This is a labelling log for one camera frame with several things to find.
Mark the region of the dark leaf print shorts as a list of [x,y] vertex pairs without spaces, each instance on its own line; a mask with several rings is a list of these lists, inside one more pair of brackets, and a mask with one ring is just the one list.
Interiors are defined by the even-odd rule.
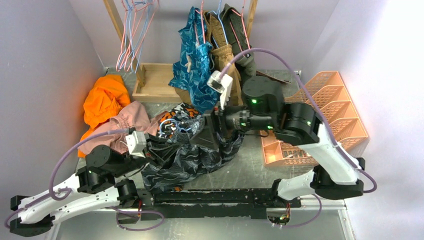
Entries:
[[152,193],[171,191],[176,187],[205,174],[215,172],[230,162],[240,150],[245,135],[233,131],[229,137],[218,137],[219,150],[214,151],[205,147],[191,144],[193,137],[203,126],[203,116],[187,121],[192,127],[192,133],[176,132],[171,138],[165,139],[168,144],[176,144],[176,152],[171,167],[148,165],[142,171],[144,188]]

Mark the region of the light blue wire hanger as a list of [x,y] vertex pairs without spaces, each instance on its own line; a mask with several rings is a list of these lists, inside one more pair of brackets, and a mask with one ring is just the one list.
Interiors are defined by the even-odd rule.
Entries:
[[159,138],[170,139],[175,133],[188,133],[191,129],[184,122],[169,118],[159,124],[157,136]]

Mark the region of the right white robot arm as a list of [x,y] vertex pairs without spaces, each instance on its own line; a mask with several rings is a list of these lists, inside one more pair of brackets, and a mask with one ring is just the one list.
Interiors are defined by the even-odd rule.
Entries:
[[354,158],[332,143],[324,117],[311,105],[286,103],[283,84],[265,76],[247,80],[241,96],[243,105],[215,106],[206,111],[205,124],[190,143],[216,151],[219,138],[228,131],[272,131],[277,140],[308,153],[317,166],[303,175],[276,180],[269,197],[275,207],[304,195],[343,200],[364,194],[364,182],[358,176],[364,159]]

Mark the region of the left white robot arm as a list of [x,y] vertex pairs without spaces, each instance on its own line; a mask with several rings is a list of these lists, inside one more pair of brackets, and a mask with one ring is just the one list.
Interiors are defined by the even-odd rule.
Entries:
[[164,167],[179,147],[178,143],[148,141],[137,156],[98,145],[85,157],[86,165],[63,182],[35,196],[12,197],[13,213],[4,225],[12,234],[34,237],[93,210],[132,208],[139,200],[136,184],[128,178],[117,179],[148,165]]

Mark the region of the orange camouflage shorts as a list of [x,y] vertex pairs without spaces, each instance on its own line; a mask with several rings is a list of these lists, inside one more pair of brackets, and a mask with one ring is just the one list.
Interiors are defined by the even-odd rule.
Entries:
[[[167,111],[158,121],[160,124],[163,120],[166,119],[175,119],[177,121],[182,121],[189,127],[191,127],[190,123],[187,123],[188,121],[191,121],[193,119],[196,119],[198,116],[200,116],[201,113],[196,110],[192,105],[188,103],[181,102],[177,104],[175,107],[173,107],[171,110]],[[191,134],[193,132],[193,128],[191,127],[191,131],[187,132]]]

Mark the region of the blue leaf print shorts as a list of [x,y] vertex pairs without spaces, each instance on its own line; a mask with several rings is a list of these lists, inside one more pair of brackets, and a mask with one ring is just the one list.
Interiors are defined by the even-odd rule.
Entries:
[[179,61],[172,65],[169,86],[188,92],[191,104],[201,113],[212,109],[218,93],[207,85],[211,76],[212,44],[207,40],[207,22],[201,10],[191,7],[186,26],[178,33],[181,39]]

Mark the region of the brown hanging shorts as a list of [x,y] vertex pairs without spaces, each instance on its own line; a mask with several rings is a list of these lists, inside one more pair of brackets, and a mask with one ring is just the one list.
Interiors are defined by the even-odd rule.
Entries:
[[[223,68],[234,58],[232,45],[227,43],[224,36],[224,29],[219,20],[211,13],[204,13],[206,21],[206,40],[212,44],[211,56],[214,61],[215,69],[222,71]],[[233,63],[226,73],[232,77],[232,87],[230,92],[230,102],[233,106],[240,106],[243,104],[242,89],[241,89],[241,76]]]

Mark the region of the dark green hanging shorts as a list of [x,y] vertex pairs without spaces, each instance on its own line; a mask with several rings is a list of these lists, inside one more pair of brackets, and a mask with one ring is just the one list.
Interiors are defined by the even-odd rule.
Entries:
[[[249,40],[245,34],[245,25],[241,13],[226,3],[219,18],[223,23],[226,40],[232,47],[233,55],[236,56],[240,52],[248,50],[251,45],[249,45]],[[235,66],[242,82],[256,75],[257,65],[252,52],[243,55],[235,62]]]

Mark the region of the wooden clothes rack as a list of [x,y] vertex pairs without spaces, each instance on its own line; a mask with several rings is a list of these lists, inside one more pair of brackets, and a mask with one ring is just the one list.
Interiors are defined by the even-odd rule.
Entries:
[[[124,24],[114,0],[103,0],[112,24],[122,40]],[[244,21],[246,38],[249,40],[258,0],[249,1],[247,18]],[[147,103],[179,103],[180,96],[168,83],[173,77],[172,63],[142,63],[141,69],[135,73],[132,97],[136,101]]]

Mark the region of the orange garment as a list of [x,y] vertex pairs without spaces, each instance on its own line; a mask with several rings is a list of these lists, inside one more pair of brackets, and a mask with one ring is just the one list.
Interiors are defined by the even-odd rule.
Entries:
[[110,118],[117,116],[130,103],[130,95],[121,75],[107,74],[100,77],[83,103],[83,120],[88,125],[88,130],[81,140],[108,123]]

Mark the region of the peach plastic file organizer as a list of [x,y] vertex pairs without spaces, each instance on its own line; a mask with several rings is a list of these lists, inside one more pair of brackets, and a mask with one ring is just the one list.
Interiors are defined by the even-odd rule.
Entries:
[[[365,141],[368,133],[338,71],[321,71],[305,84],[313,100],[328,120],[335,139],[349,151]],[[296,146],[276,139],[273,132],[261,139],[263,165],[314,166],[315,159]]]

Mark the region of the pink drawstring shorts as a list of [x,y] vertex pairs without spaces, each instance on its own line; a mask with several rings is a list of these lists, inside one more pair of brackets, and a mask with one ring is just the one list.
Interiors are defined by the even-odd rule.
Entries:
[[[165,112],[161,112],[153,118],[149,118],[145,106],[138,101],[134,101],[125,106],[116,116],[112,116],[105,123],[98,127],[90,128],[87,133],[83,135],[82,140],[92,135],[100,134],[107,131],[117,129],[136,128],[137,131],[143,131],[151,135],[156,135],[159,129],[159,121],[165,116]],[[84,158],[88,155],[94,147],[98,145],[106,145],[119,153],[128,151],[125,145],[126,138],[122,134],[104,135],[95,139],[89,140],[78,147],[78,157]]]

